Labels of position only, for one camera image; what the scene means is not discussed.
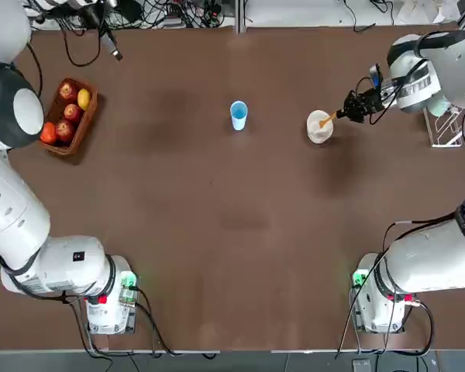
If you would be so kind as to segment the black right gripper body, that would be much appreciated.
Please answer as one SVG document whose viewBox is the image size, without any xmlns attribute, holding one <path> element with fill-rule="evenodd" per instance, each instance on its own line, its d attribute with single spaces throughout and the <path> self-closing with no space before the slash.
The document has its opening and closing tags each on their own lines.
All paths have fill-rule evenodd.
<svg viewBox="0 0 465 372">
<path fill-rule="evenodd" d="M 365 107 L 367 114 L 374 114 L 384 110 L 381 88 L 370 88 L 365 91 Z"/>
</svg>

